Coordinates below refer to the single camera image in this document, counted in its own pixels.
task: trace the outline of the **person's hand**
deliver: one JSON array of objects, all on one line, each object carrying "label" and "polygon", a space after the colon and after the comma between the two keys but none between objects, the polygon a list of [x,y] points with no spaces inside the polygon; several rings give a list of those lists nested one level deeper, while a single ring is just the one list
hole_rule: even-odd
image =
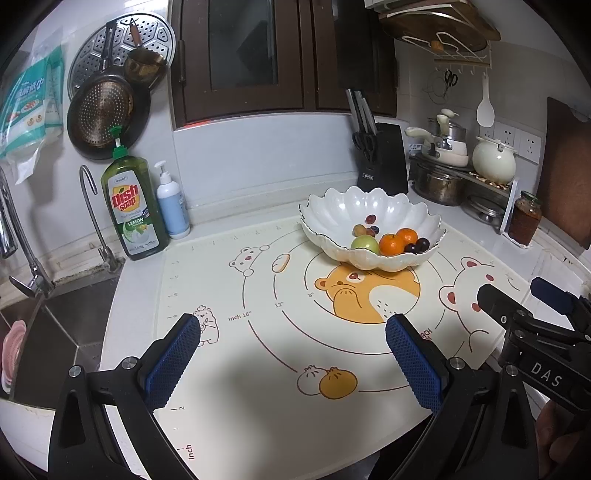
[{"label": "person's hand", "polygon": [[535,438],[538,442],[539,477],[548,475],[555,463],[563,463],[583,432],[568,433],[558,437],[560,425],[556,414],[556,403],[550,400],[535,422]]}]

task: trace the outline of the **soap pump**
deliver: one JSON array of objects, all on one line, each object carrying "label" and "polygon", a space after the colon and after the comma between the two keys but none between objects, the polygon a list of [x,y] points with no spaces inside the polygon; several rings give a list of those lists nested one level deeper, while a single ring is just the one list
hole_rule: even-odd
[{"label": "soap pump", "polygon": [[189,234],[190,225],[183,192],[165,170],[165,164],[166,161],[162,160],[154,165],[154,168],[160,168],[160,186],[156,190],[156,198],[170,238],[184,238]]}]

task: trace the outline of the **stainless steel sink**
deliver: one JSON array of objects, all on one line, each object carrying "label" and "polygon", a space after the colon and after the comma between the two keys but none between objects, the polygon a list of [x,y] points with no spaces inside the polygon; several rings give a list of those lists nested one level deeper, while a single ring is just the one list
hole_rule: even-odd
[{"label": "stainless steel sink", "polygon": [[25,299],[1,312],[27,324],[10,399],[55,408],[72,365],[96,371],[119,275],[100,271],[63,283],[48,300]]}]

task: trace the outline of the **wooden cutting board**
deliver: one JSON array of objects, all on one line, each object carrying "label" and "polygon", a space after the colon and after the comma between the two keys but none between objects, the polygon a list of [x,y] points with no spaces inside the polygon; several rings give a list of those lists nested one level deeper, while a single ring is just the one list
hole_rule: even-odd
[{"label": "wooden cutting board", "polygon": [[591,245],[591,121],[548,97],[548,128],[537,197],[542,214],[588,249]]}]

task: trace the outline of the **dark wooden cabinet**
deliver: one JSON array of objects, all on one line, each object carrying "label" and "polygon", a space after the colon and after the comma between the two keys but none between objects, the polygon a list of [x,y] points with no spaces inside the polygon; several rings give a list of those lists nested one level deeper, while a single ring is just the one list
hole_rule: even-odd
[{"label": "dark wooden cabinet", "polygon": [[363,0],[173,0],[176,126],[265,111],[396,114],[394,41]]},{"label": "dark wooden cabinet", "polygon": [[311,0],[319,110],[348,110],[346,88],[362,90],[372,111],[396,114],[394,41],[364,1]]}]

